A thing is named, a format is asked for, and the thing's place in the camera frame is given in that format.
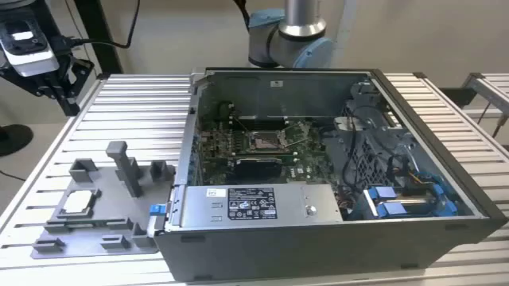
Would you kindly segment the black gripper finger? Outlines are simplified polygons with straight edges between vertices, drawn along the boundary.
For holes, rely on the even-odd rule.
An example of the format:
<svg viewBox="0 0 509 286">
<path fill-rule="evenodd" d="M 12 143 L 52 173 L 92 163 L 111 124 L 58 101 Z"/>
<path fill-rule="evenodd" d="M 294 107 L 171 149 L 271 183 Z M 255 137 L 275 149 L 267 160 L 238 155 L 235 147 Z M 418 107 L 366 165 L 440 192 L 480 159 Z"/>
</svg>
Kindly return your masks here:
<svg viewBox="0 0 509 286">
<path fill-rule="evenodd" d="M 27 91 L 36 97 L 56 100 L 66 116 L 80 112 L 78 96 L 94 69 L 90 60 L 72 55 L 56 57 L 59 68 L 55 71 L 27 78 Z"/>
</svg>

